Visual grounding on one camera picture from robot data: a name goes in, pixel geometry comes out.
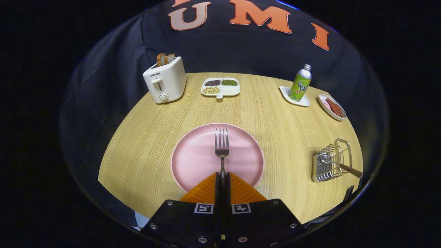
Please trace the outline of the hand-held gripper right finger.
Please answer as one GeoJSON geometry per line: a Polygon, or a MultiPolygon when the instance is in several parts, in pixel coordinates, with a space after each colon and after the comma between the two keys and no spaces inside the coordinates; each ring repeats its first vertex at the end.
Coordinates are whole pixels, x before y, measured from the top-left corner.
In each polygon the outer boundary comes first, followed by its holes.
{"type": "Polygon", "coordinates": [[[306,232],[281,199],[266,199],[233,173],[227,178],[227,248],[281,247],[306,232]]]}

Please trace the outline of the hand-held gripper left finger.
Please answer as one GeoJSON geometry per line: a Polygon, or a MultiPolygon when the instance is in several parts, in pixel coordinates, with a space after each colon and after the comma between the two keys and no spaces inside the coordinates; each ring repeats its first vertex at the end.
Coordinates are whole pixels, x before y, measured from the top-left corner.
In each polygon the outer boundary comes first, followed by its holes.
{"type": "Polygon", "coordinates": [[[141,230],[164,248],[219,248],[219,173],[215,172],[180,200],[165,200],[141,230]]]}

